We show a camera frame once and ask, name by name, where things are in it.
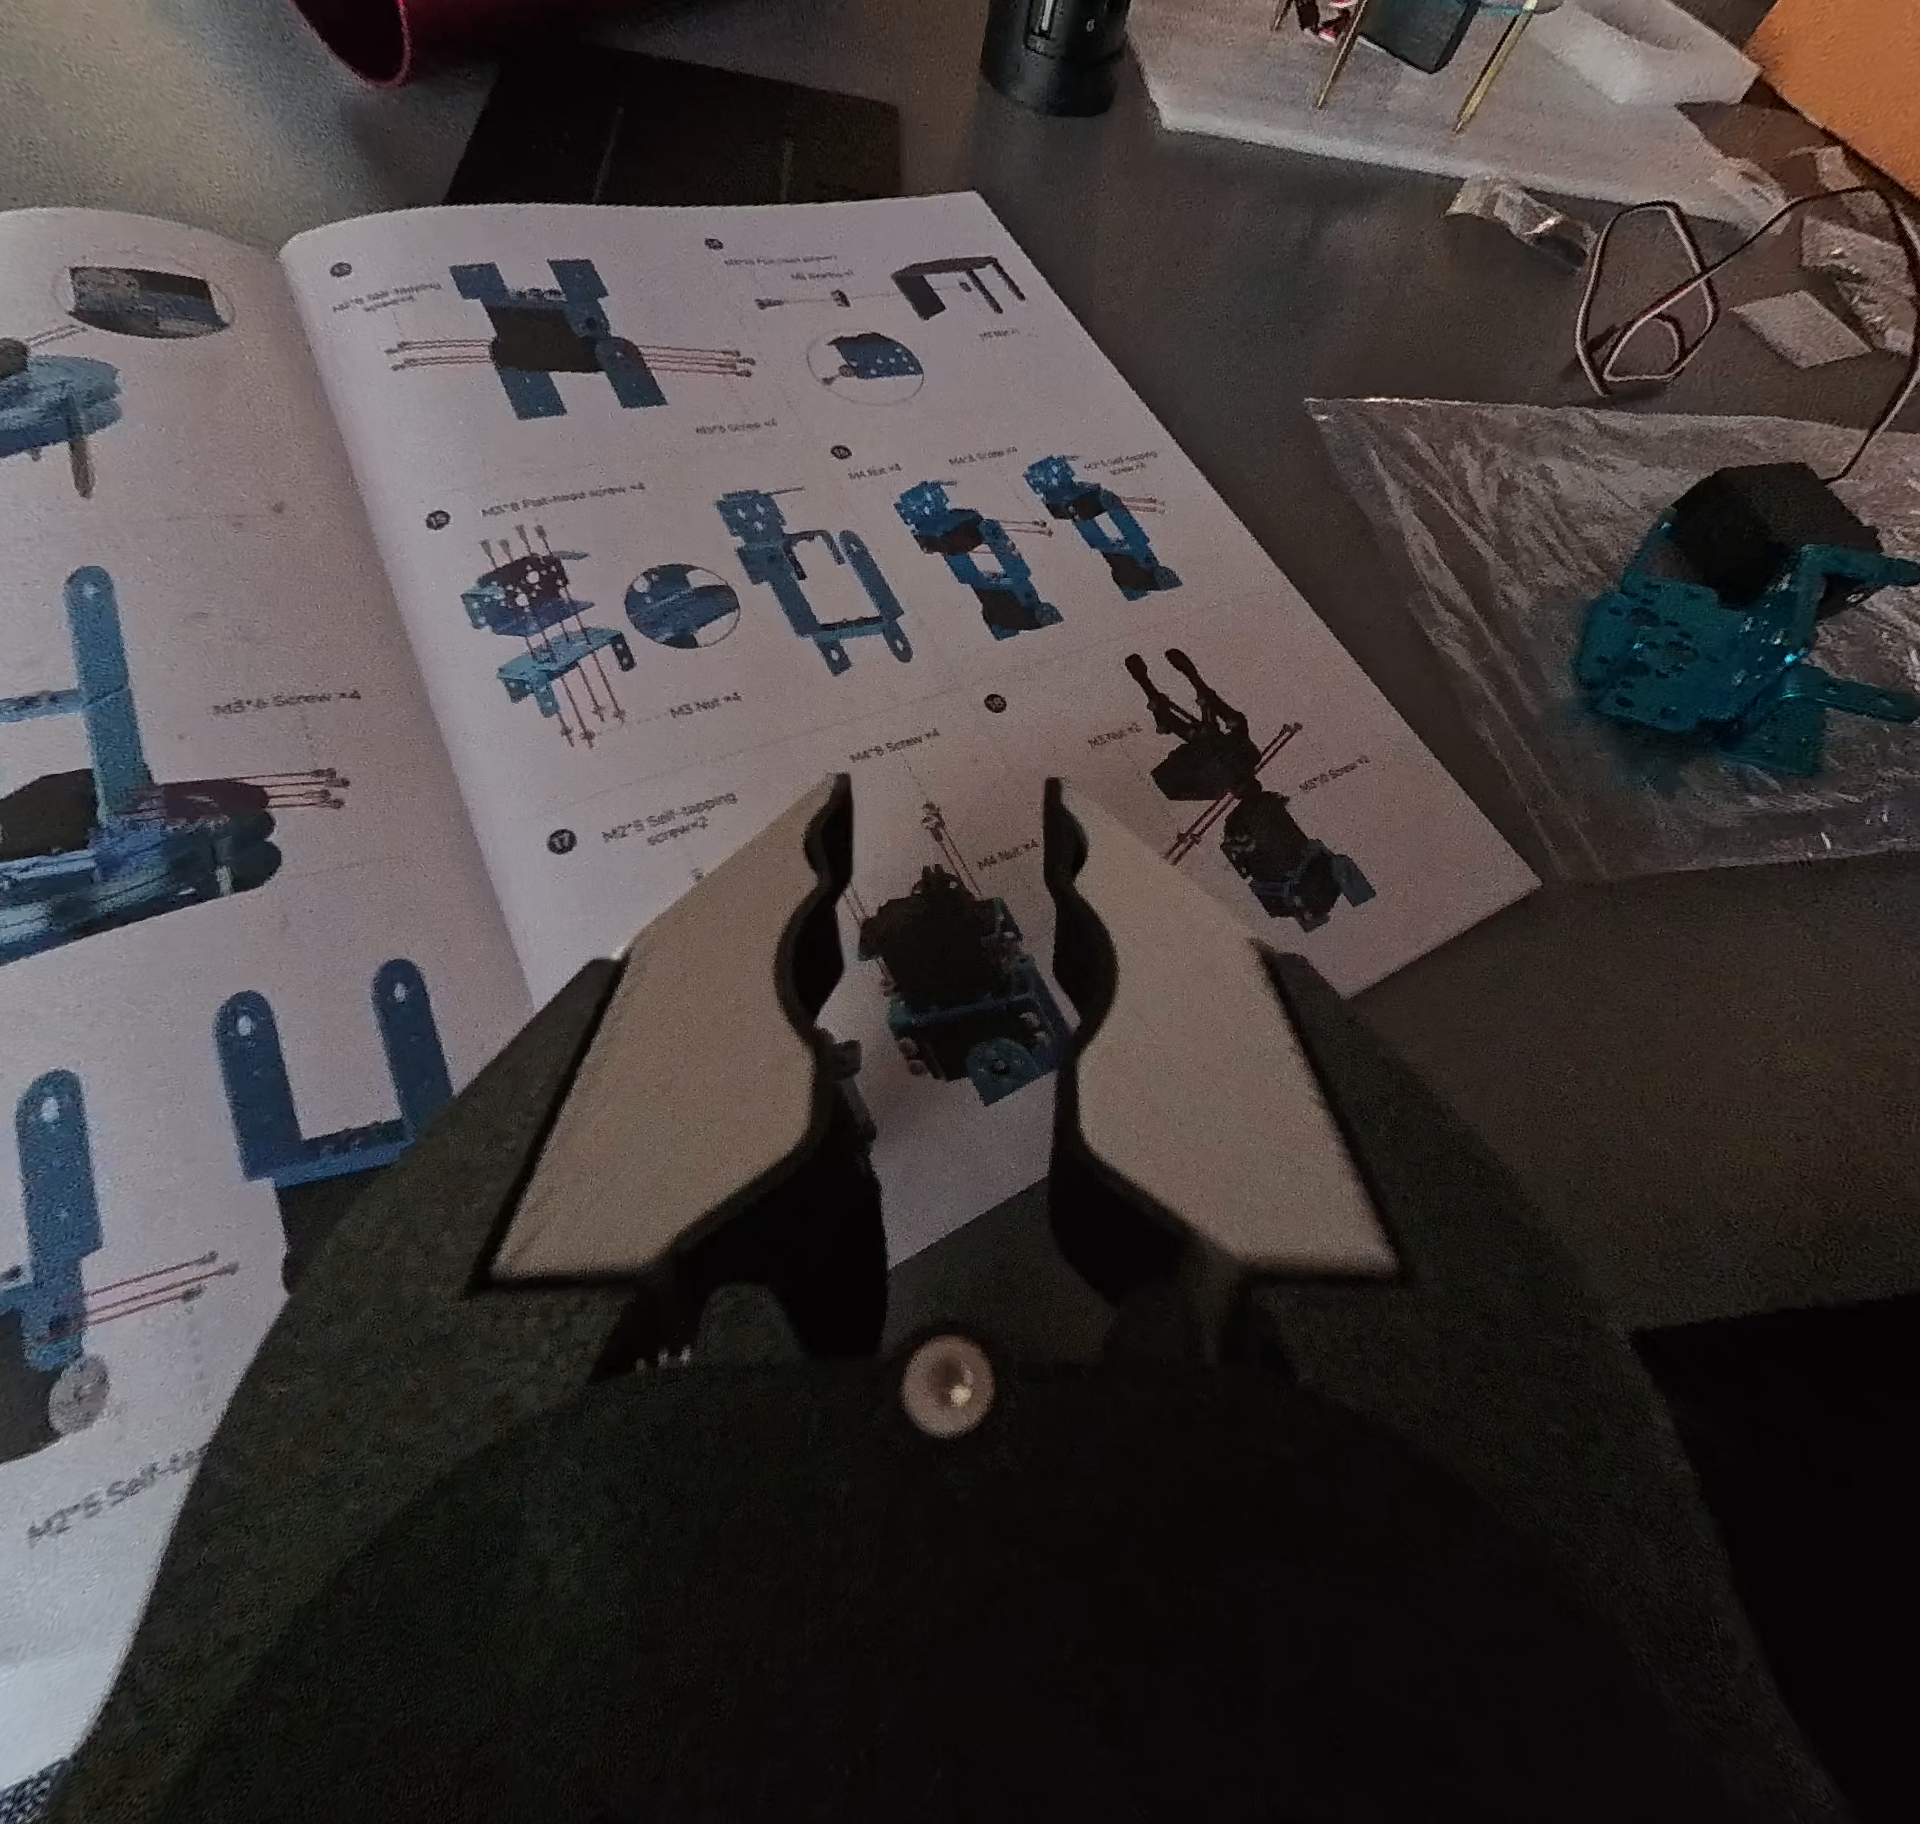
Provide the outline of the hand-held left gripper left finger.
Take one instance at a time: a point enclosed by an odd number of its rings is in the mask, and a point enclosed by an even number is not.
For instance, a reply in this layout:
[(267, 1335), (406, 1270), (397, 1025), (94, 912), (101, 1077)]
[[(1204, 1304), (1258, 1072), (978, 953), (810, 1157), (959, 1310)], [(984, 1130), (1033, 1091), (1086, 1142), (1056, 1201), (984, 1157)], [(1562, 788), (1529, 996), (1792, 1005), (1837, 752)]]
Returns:
[(884, 1290), (845, 977), (851, 779), (831, 773), (621, 952), (489, 1261), (495, 1284), (639, 1284), (775, 1209), (776, 1284)]

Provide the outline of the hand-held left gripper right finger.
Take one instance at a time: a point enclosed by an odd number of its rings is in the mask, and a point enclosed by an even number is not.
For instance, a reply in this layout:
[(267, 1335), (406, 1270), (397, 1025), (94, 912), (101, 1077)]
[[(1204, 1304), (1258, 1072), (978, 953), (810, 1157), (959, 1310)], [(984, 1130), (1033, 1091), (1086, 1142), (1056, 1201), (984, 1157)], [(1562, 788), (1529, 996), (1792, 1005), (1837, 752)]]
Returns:
[(1066, 779), (1044, 783), (1052, 974), (1076, 1015), (1047, 1213), (1105, 1356), (1242, 1356), (1260, 1292), (1399, 1277), (1356, 1139), (1264, 948)]

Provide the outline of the blue metal bracket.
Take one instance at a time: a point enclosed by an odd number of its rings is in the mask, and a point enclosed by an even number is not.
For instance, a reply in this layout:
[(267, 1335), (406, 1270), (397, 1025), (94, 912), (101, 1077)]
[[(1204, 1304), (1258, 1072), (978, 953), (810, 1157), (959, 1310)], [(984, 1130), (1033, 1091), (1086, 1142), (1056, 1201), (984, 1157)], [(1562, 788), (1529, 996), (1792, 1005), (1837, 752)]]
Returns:
[(1785, 779), (1824, 767), (1837, 714), (1907, 727), (1916, 695), (1839, 678), (1816, 660), (1819, 628), (1884, 590), (1911, 590), (1911, 559), (1805, 546), (1749, 609), (1723, 607), (1667, 552), (1667, 512), (1582, 623), (1573, 678), (1593, 712), (1681, 749)]

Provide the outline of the dark grey desk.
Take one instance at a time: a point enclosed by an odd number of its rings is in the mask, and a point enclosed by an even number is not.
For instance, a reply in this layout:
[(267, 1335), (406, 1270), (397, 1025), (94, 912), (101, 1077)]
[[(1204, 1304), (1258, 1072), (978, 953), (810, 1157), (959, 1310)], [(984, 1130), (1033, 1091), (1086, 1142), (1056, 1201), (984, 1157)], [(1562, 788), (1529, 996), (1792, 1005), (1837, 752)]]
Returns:
[[(1449, 191), (995, 94), (988, 0), (710, 0), (585, 44), (897, 105), (902, 184), (975, 188), (1401, 717), (1531, 860), (1449, 667), (1386, 592), (1310, 396), (1572, 403), (1573, 283)], [(4, 206), (259, 249), (442, 202), (493, 88), (380, 91), (289, 0), (4, 0)], [(1631, 1329), (1916, 1290), (1916, 856), (1556, 884), (1361, 1015)]]

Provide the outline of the large clear plastic bag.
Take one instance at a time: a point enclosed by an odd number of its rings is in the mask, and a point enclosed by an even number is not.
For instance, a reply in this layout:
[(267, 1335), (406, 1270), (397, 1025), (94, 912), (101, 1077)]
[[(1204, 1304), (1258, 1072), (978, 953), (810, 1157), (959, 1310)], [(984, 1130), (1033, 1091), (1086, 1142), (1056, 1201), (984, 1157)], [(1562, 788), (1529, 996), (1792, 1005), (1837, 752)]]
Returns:
[(1396, 590), (1562, 878), (1916, 856), (1916, 727), (1839, 714), (1789, 779), (1612, 724), (1575, 684), (1589, 607), (1714, 468), (1835, 469), (1859, 433), (1422, 396), (1310, 396)]

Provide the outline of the printed instruction sheet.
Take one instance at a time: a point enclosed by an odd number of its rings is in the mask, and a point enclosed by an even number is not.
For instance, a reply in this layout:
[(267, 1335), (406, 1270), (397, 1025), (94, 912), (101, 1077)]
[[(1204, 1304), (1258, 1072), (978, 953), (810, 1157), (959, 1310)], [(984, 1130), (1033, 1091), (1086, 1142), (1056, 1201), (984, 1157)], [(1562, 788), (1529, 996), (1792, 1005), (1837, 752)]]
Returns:
[(1539, 887), (978, 196), (4, 215), (4, 1753), (320, 1221), (830, 773), (892, 1263), (1044, 1170), (1047, 779), (1345, 994)]

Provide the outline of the dark flat pad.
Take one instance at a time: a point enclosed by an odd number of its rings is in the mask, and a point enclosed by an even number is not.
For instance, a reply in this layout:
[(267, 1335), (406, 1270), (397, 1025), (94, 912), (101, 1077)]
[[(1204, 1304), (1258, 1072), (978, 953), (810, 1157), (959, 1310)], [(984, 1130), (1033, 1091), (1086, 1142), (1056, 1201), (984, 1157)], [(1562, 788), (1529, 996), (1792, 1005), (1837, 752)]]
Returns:
[(506, 61), (447, 204), (780, 206), (905, 194), (900, 112), (604, 45)]

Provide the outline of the white foam sheet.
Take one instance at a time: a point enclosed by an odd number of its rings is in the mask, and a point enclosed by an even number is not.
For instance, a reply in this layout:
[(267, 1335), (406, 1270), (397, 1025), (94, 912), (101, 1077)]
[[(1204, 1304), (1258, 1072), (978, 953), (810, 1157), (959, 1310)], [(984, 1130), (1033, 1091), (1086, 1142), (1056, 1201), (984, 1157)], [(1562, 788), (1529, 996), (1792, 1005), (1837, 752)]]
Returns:
[(1712, 150), (1686, 118), (1696, 105), (1609, 103), (1544, 50), (1544, 23), (1462, 136), (1454, 118), (1495, 38), (1471, 38), (1437, 80), (1361, 48), (1318, 112), (1331, 48), (1294, 26), (1275, 32), (1269, 0), (1138, 0), (1132, 32), (1166, 130), (1609, 202), (1679, 198), (1710, 181)]

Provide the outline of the black ribbed cylinder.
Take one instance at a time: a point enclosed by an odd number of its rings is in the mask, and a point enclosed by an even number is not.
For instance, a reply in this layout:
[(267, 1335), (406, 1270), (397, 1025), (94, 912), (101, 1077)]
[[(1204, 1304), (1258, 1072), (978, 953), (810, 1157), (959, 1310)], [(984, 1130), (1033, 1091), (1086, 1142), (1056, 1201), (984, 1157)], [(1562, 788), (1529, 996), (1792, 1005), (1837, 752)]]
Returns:
[(991, 0), (984, 80), (1041, 116), (1101, 116), (1116, 98), (1132, 2)]

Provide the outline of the white foam cutout block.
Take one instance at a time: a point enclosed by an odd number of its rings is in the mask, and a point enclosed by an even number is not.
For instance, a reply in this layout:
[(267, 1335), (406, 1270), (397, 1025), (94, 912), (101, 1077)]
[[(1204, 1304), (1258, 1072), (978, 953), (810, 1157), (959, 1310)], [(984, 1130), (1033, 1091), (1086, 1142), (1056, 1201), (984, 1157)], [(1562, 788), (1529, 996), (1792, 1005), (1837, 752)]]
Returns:
[(1544, 50), (1622, 108), (1740, 105), (1760, 67), (1672, 0), (1560, 0)]

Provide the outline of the orange and white cardboard box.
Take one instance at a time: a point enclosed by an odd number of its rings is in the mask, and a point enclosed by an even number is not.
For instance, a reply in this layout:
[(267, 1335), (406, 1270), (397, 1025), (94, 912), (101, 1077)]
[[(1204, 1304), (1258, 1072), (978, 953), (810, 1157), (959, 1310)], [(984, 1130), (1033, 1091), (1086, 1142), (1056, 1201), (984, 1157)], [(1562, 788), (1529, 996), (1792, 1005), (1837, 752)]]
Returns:
[(1744, 54), (1792, 109), (1918, 196), (1918, 0), (1779, 0)]

